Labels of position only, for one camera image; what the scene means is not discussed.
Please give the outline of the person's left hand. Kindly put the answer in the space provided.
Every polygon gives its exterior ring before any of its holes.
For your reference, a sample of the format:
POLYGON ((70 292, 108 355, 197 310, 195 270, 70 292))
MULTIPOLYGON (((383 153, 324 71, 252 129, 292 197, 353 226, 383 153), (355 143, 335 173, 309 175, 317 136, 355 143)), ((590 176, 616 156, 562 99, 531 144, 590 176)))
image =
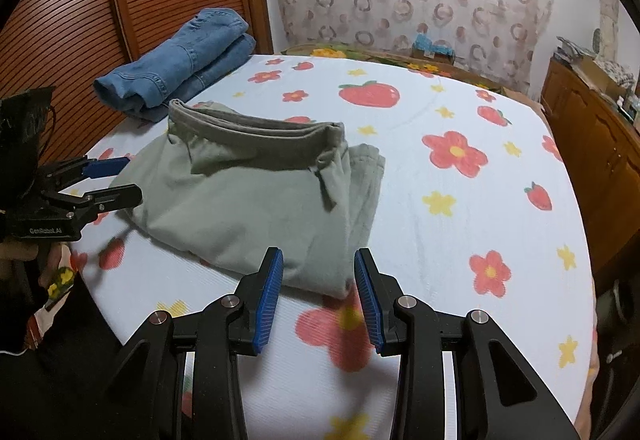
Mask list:
POLYGON ((58 272, 61 259, 61 243, 44 243, 43 252, 40 252, 35 243, 4 241, 0 245, 1 279, 8 280, 12 276, 13 268, 21 262, 35 267, 39 274, 38 284, 47 288, 58 272))

